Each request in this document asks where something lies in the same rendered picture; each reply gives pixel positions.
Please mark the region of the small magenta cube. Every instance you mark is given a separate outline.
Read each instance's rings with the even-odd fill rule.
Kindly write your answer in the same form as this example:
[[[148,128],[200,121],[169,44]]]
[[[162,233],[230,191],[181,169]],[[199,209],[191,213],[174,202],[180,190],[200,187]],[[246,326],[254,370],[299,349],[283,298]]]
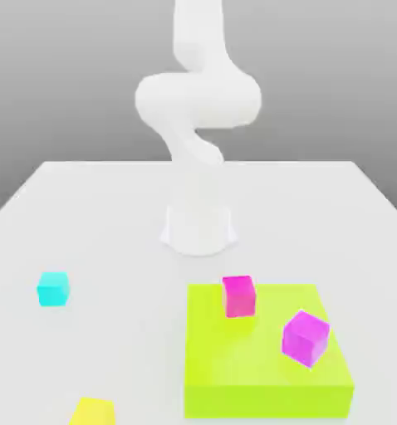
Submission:
[[[255,315],[257,292],[250,276],[224,276],[222,284],[223,306],[228,318]]]

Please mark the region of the small cyan cube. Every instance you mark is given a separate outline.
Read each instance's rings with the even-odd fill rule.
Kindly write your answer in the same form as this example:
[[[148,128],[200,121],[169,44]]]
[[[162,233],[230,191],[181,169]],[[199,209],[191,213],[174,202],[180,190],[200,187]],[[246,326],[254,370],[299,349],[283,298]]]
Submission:
[[[43,272],[37,284],[40,306],[64,306],[70,295],[69,278],[64,271]]]

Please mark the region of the small violet cube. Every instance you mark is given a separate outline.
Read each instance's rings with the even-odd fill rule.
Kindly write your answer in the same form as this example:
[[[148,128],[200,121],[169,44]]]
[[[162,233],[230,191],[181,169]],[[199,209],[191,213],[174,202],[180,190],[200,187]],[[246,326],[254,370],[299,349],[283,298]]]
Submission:
[[[283,328],[282,353],[310,369],[326,351],[330,332],[327,322],[299,310]]]

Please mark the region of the small yellow cube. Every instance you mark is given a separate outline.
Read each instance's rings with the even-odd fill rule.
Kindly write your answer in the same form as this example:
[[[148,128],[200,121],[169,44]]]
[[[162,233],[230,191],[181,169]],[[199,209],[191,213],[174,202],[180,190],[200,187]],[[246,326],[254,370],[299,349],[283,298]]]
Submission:
[[[115,407],[110,400],[82,397],[69,425],[115,425]]]

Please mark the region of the large lime green box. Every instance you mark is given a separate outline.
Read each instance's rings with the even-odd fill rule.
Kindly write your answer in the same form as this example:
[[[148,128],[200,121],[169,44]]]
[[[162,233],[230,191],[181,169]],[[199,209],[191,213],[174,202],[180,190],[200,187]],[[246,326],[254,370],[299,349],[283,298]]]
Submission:
[[[326,320],[313,284],[258,284],[257,313],[228,318],[219,284],[187,291],[186,418],[346,418],[354,382],[334,334],[311,367],[282,353],[284,326],[303,310]]]

